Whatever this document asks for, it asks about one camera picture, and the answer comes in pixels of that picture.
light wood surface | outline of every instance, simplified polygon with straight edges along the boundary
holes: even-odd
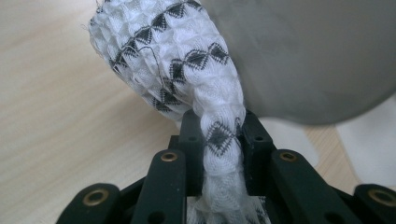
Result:
[[[0,223],[54,223],[81,189],[144,176],[175,124],[146,105],[93,50],[94,0],[0,2]],[[318,171],[359,182],[331,127],[312,128]]]

knitted sleeve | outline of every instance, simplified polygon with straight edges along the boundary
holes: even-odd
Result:
[[[265,223],[248,197],[236,138],[246,109],[224,39],[193,0],[106,0],[90,20],[91,42],[110,68],[164,116],[193,108],[205,138],[202,196],[189,223]]]

black plastic part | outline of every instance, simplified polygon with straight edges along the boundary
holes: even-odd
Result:
[[[76,195],[57,224],[109,224],[120,222],[120,191],[110,184],[91,185]]]
[[[247,111],[239,138],[244,153],[244,172],[247,193],[251,196],[265,195],[268,187],[268,165],[271,153],[276,150],[273,139],[259,119]]]
[[[299,153],[275,151],[270,169],[292,223],[361,223]]]
[[[203,142],[200,118],[192,110],[189,110],[183,116],[177,146],[177,149],[186,155],[187,196],[199,196],[202,194],[202,185],[204,183]]]
[[[168,149],[157,153],[149,167],[131,224],[182,224],[186,220],[186,160]]]
[[[121,204],[124,210],[120,224],[130,223],[134,214],[135,205],[137,204],[143,184],[145,183],[145,179],[145,177],[141,178],[120,192]]]
[[[352,207],[364,223],[396,223],[396,192],[379,185],[355,188]]]
[[[362,185],[350,196],[330,187],[302,155],[276,150],[249,111],[241,131],[247,192],[266,197],[271,223],[396,223],[395,191]],[[122,191],[109,184],[85,188],[57,223],[185,223],[186,196],[199,196],[202,190],[203,139],[200,119],[186,112],[180,136],[171,136],[169,149],[156,154],[145,178]],[[163,157],[166,153],[177,159]]]

screw hole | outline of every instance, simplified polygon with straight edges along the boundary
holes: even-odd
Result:
[[[330,223],[333,223],[333,224],[345,223],[344,219],[340,215],[333,213],[333,212],[326,213],[324,215],[324,217],[326,218],[326,220],[328,220]]]
[[[261,136],[257,136],[254,140],[256,140],[257,142],[262,142],[264,141],[264,138]]]
[[[382,189],[370,189],[368,191],[370,198],[388,207],[396,207],[396,197]]]
[[[108,191],[106,189],[96,189],[85,195],[83,203],[87,206],[96,206],[104,202],[108,197]]]
[[[161,155],[162,161],[175,161],[177,160],[177,154],[174,152],[166,152]]]
[[[148,216],[148,224],[161,224],[165,221],[164,212],[153,212]]]
[[[289,152],[280,153],[280,158],[284,161],[297,161],[297,157]]]

white fabric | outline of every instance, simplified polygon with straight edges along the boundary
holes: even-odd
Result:
[[[189,223],[268,223],[248,197],[236,138],[246,110],[227,46],[198,2],[105,1],[91,19],[96,51],[160,113],[180,121],[193,108],[205,138],[202,197],[189,199]]]

